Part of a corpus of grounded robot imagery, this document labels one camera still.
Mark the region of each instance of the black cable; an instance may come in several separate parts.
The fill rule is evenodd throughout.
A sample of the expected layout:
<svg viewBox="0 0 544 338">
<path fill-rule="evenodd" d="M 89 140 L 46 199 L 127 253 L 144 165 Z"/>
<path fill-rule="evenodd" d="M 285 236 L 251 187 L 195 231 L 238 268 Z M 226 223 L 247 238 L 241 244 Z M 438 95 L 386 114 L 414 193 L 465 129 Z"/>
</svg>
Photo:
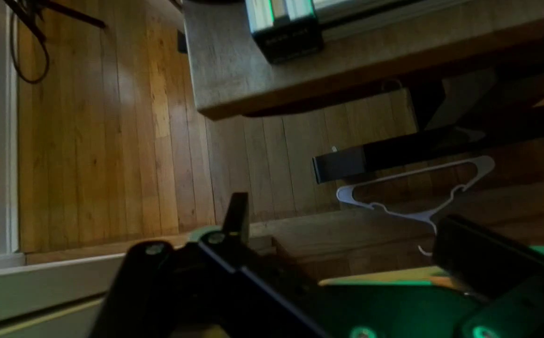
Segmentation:
<svg viewBox="0 0 544 338">
<path fill-rule="evenodd" d="M 13 62 L 13 69 L 14 73 L 24 80 L 24 82 L 29 82 L 29 84 L 37 84 L 37 82 L 43 82 L 43 78 L 46 77 L 48 69 L 50 69 L 50 56 L 48 56 L 48 50 L 46 50 L 46 45 L 43 39 L 39 39 L 37 35 L 33 35 L 39 45 L 41 45 L 41 50 L 43 50 L 43 56 L 44 56 L 44 67 L 43 67 L 43 73 L 37 77 L 37 78 L 28 78 L 16 60 L 16 52 L 14 52 L 14 41 L 13 41 L 13 24 L 14 24 L 14 13 L 11 11 L 9 15 L 9 54 L 11 54 L 11 62 Z"/>
</svg>

